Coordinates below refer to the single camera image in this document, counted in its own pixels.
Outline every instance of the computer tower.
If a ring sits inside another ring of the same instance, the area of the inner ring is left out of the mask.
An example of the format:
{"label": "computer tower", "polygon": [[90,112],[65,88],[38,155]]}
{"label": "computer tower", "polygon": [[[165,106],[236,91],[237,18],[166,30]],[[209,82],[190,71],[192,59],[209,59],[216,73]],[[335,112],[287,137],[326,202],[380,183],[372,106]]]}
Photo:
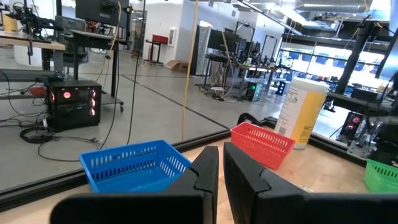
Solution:
{"label": "computer tower", "polygon": [[349,112],[346,118],[346,121],[344,122],[344,125],[340,131],[340,135],[338,136],[338,139],[341,140],[349,140],[352,141],[355,138],[355,134],[364,119],[364,116],[362,114],[358,114],[355,112]]}
{"label": "computer tower", "polygon": [[51,82],[47,91],[47,122],[53,131],[96,126],[100,123],[100,84],[92,80]]}
{"label": "computer tower", "polygon": [[263,84],[261,83],[248,83],[248,90],[246,90],[246,100],[257,102],[261,99]]}

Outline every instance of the red basket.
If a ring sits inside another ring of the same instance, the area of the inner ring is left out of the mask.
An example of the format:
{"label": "red basket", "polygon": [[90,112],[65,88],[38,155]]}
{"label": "red basket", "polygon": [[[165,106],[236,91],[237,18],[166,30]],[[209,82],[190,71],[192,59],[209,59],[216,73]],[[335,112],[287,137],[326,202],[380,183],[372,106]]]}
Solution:
{"label": "red basket", "polygon": [[271,169],[278,169],[295,144],[294,140],[243,122],[231,129],[232,143],[254,160]]}

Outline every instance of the green basket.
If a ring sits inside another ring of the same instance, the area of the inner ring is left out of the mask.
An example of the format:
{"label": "green basket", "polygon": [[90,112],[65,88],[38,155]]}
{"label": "green basket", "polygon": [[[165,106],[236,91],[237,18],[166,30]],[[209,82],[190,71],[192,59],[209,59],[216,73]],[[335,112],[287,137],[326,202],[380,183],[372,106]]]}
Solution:
{"label": "green basket", "polygon": [[365,183],[370,192],[398,192],[398,168],[368,159]]}

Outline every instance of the blue basket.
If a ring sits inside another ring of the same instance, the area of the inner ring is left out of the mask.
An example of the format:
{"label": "blue basket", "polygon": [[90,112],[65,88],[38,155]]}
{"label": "blue basket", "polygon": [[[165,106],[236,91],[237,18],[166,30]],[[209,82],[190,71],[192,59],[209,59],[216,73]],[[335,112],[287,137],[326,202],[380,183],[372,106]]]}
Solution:
{"label": "blue basket", "polygon": [[80,154],[95,193],[160,192],[191,162],[163,140]]}

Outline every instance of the gray floor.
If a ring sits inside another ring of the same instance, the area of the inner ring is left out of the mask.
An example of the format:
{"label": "gray floor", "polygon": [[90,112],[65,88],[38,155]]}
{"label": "gray floor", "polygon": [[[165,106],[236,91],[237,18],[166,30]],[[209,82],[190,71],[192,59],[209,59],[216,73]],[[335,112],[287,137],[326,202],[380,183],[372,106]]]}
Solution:
{"label": "gray floor", "polygon": [[[80,77],[96,80],[102,68],[103,55],[90,54],[90,63],[80,66]],[[121,53],[120,82],[118,98],[124,101],[124,112],[116,107],[113,130],[106,147],[120,146],[127,142],[131,113],[131,99],[136,61],[126,53]],[[0,50],[0,68],[34,69],[17,65],[12,50]],[[105,75],[99,79],[104,84]],[[228,103],[207,98],[194,84],[202,83],[201,77],[191,77],[188,89],[187,120],[185,136],[187,139],[210,134],[233,127],[241,113],[251,113],[258,119],[268,116],[278,117],[283,97],[269,95],[266,101],[258,103]],[[111,76],[106,77],[105,90],[110,92]],[[30,83],[11,83],[11,88],[24,88]],[[0,84],[0,92],[6,93],[7,83]],[[140,65],[138,68],[134,119],[132,122],[131,143],[165,139],[170,143],[179,142],[182,125],[182,106],[185,88],[185,74],[173,72],[168,68]],[[43,111],[44,106],[32,106],[32,100],[13,100],[12,105],[20,113]],[[7,100],[0,101],[1,118],[15,116]],[[102,107],[101,124],[96,127],[74,129],[59,133],[59,136],[79,136],[81,138],[105,138],[113,117],[114,106]],[[315,131],[330,135],[342,125],[346,111],[337,113],[323,111],[318,117]],[[35,118],[19,117],[20,120]],[[28,144],[19,138],[21,128],[0,128],[2,147],[0,148],[0,190],[26,184],[32,181],[80,169],[79,162],[48,161],[37,155],[35,144]],[[42,154],[59,159],[77,159],[79,153],[95,150],[97,146],[61,139],[49,142],[42,148]]]}

